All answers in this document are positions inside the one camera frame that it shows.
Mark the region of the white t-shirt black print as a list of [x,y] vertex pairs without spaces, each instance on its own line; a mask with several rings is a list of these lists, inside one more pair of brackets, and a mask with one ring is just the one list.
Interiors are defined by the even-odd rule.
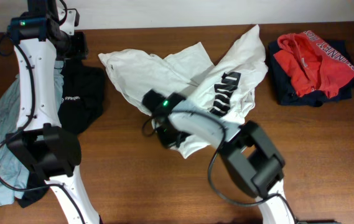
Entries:
[[155,90],[164,96],[180,93],[203,110],[243,124],[255,107],[255,88],[268,72],[259,33],[258,25],[252,27],[216,65],[201,43],[165,58],[136,49],[98,57],[115,89],[146,115],[150,111],[142,99],[149,90]]

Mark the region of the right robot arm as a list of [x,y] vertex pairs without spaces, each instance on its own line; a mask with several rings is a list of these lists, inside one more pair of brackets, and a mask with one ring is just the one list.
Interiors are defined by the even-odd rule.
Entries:
[[142,104],[151,114],[152,132],[165,148],[180,147],[189,136],[200,137],[215,148],[207,177],[212,177],[215,160],[221,158],[233,183],[254,202],[239,202],[215,189],[220,198],[239,207],[258,207],[264,223],[298,222],[284,194],[286,162],[257,123],[225,121],[178,93],[165,97],[149,90]]

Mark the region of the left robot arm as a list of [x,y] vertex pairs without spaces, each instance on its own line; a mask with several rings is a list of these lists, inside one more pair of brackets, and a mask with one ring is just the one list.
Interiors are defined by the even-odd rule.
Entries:
[[20,109],[6,146],[53,190],[67,222],[101,223],[80,175],[79,140],[62,128],[55,100],[56,61],[88,54],[85,35],[75,31],[80,15],[56,1],[28,1],[27,7],[7,28],[19,64]]

